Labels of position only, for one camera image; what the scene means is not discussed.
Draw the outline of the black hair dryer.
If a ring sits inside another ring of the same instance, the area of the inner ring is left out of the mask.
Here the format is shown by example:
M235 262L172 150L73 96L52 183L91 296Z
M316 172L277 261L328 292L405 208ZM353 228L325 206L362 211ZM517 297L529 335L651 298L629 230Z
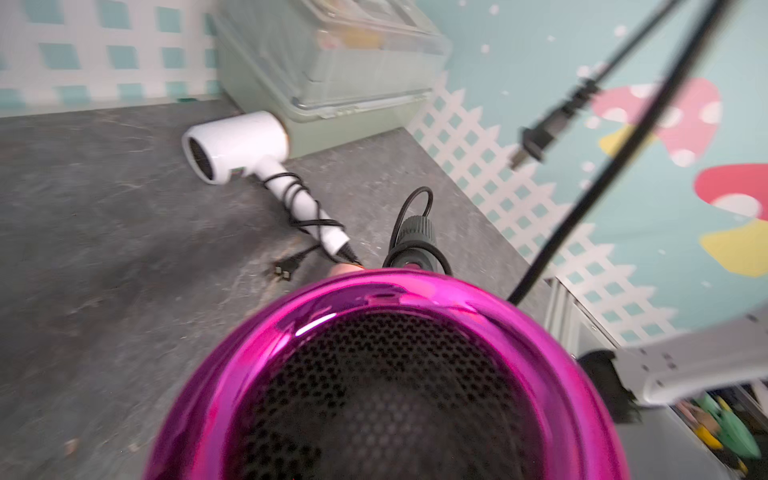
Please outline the black hair dryer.
M367 269L250 316L174 402L147 479L626 479L609 411L538 323L451 276Z

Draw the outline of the white hair dryer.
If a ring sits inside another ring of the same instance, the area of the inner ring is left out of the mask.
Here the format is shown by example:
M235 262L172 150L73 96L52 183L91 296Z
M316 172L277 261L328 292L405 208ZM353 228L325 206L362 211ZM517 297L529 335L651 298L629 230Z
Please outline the white hair dryer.
M208 185L253 177L285 208L289 223L311 235L327 255L355 262L344 225L330 217L303 180L283 163L289 139L279 120L256 112L189 128L181 140L195 174Z

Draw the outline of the pink hair dryer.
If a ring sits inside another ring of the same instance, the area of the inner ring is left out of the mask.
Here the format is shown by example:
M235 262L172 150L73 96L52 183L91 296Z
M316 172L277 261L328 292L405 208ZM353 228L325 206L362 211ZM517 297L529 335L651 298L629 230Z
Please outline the pink hair dryer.
M364 267L357 264L340 263L332 266L327 274L327 277L340 276L349 273L356 273L363 271Z

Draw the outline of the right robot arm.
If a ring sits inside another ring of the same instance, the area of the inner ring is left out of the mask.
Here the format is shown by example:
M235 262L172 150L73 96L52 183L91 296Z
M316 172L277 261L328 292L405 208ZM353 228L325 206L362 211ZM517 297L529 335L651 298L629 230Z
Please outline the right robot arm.
M657 342L594 350L578 364L616 424L640 411L767 377L767 305L722 324Z

